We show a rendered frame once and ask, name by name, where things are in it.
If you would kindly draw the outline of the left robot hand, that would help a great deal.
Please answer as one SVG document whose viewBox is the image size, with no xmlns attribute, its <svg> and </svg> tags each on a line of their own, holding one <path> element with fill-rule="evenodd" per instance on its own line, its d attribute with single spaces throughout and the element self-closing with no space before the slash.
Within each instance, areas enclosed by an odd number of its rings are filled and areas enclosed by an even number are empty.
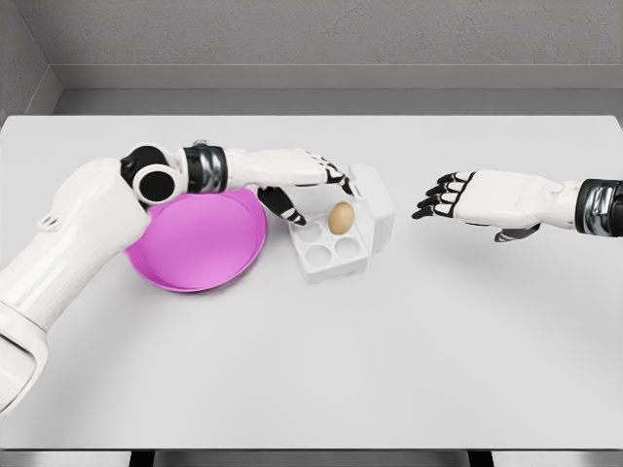
<svg viewBox="0 0 623 467">
<path fill-rule="evenodd" d="M 253 180 L 258 186 L 258 199 L 274 215 L 291 224 L 304 226 L 307 220 L 284 188 L 336 185 L 347 195 L 353 195 L 350 179 L 336 165 L 308 151 L 269 150 L 253 152 L 251 157 L 259 163 L 259 174 Z"/>
</svg>

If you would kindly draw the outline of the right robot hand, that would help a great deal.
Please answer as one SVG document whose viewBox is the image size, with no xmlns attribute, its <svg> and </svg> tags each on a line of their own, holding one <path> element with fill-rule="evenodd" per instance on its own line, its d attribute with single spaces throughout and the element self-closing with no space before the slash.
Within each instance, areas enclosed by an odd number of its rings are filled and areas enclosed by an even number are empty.
<svg viewBox="0 0 623 467">
<path fill-rule="evenodd" d="M 497 242 L 523 239 L 538 231 L 548 198 L 559 188 L 541 176 L 517 172 L 453 172 L 425 193 L 412 218 L 436 216 L 497 227 Z"/>
</svg>

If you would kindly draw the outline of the brown egg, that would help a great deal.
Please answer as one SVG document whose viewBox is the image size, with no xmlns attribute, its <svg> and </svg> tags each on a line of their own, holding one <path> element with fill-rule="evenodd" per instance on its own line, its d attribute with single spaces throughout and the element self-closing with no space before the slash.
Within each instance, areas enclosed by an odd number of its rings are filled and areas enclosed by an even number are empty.
<svg viewBox="0 0 623 467">
<path fill-rule="evenodd" d="M 346 234 L 354 224 L 354 220 L 354 209 L 345 201 L 336 203 L 327 215 L 329 231 L 334 235 Z"/>
</svg>

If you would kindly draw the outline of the white egg box with lid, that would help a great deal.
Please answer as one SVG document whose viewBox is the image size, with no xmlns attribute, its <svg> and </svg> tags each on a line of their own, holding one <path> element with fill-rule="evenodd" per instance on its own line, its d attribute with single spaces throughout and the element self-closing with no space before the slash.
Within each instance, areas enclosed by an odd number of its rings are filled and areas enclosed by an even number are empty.
<svg viewBox="0 0 623 467">
<path fill-rule="evenodd" d="M 390 241 L 395 207 L 377 170 L 356 163 L 348 168 L 353 195 L 335 185 L 295 188 L 291 197 L 305 216 L 304 226 L 289 227 L 303 277 L 314 284 L 364 270 L 369 258 Z M 339 202 L 353 208 L 351 228 L 331 233 L 328 214 Z"/>
</svg>

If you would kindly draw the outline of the pink round plate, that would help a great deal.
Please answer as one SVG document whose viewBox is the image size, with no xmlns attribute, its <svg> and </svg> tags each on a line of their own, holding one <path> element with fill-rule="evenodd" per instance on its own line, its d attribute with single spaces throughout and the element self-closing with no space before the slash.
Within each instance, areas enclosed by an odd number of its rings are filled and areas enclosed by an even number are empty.
<svg viewBox="0 0 623 467">
<path fill-rule="evenodd" d="M 182 195 L 149 214 L 150 225 L 126 253 L 143 279 L 174 292 L 205 291 L 236 278 L 267 235 L 265 209 L 249 189 Z"/>
</svg>

